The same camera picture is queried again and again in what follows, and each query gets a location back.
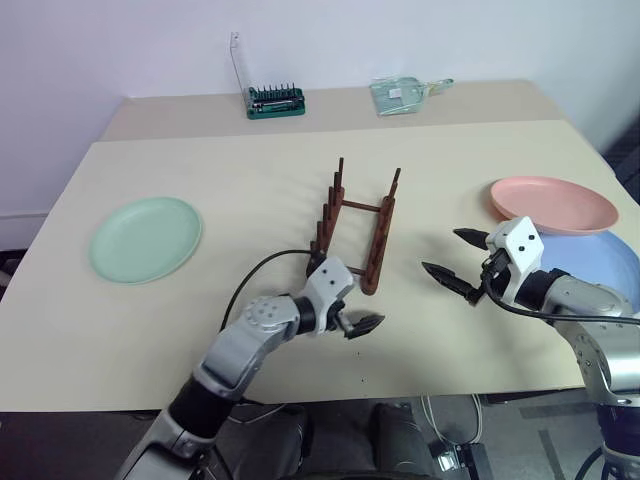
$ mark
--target table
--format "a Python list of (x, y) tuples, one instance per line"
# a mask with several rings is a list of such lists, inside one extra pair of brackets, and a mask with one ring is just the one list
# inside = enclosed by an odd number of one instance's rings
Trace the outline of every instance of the table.
[[(416, 121), (404, 118), (392, 121)], [(566, 120), (293, 132), (286, 130), (295, 122), (283, 120), (284, 133), (253, 122), (245, 128), (254, 130), (242, 135), (162, 138), (171, 133), (165, 128), (120, 141), (112, 122), (0, 304), (0, 410), (165, 406), (215, 338), (244, 272), (276, 250), (308, 245), (339, 156), (346, 197), (365, 203), (379, 201), (395, 167), (402, 168), (378, 292), (354, 291), (346, 299), (348, 310), (380, 312), (386, 320), (353, 341), (338, 333), (296, 338), (267, 359), (249, 397), (297, 402), (582, 384), (569, 346), (550, 327), (487, 300), (472, 309), (420, 266), (429, 260), (478, 278), (485, 252), (451, 230), (492, 229), (497, 217), (488, 208), (488, 188), (509, 175), (565, 178), (606, 195), (621, 214), (612, 230), (640, 251), (640, 209)], [(156, 137), (139, 139), (145, 135)], [(115, 208), (160, 195), (180, 197), (202, 215), (205, 230), (194, 256), (146, 285), (98, 278), (87, 259), (93, 232)], [(372, 222), (373, 216), (345, 209), (329, 253), (356, 265)], [(238, 308), (258, 295), (301, 288), (305, 263), (300, 256), (269, 264), (247, 285)]]

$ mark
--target floor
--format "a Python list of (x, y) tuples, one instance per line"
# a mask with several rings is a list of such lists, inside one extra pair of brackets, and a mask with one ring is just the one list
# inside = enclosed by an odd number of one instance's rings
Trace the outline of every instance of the floor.
[[(418, 398), (412, 404), (424, 441), (435, 440)], [(312, 453), (301, 471), (374, 468), (368, 437), (375, 400), (306, 404), (315, 424)], [(434, 397), (441, 430), (462, 441), (475, 434), (470, 397)], [(484, 443), (495, 480), (564, 480), (601, 442), (593, 407), (583, 390), (571, 390), (508, 404), (484, 406)], [(148, 428), (150, 416), (119, 413), (0, 413), (0, 480), (110, 479)], [(219, 447), (233, 468), (259, 424), (225, 424)], [(599, 477), (596, 464), (587, 479)], [(217, 480), (226, 480), (213, 469)], [(468, 479), (462, 470), (442, 480)]]

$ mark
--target blue plate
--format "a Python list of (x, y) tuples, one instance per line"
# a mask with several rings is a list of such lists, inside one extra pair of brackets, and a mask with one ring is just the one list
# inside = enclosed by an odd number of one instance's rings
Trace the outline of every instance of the blue plate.
[(541, 235), (542, 269), (560, 268), (574, 277), (600, 283), (623, 294), (640, 311), (640, 260), (611, 232), (597, 235)]

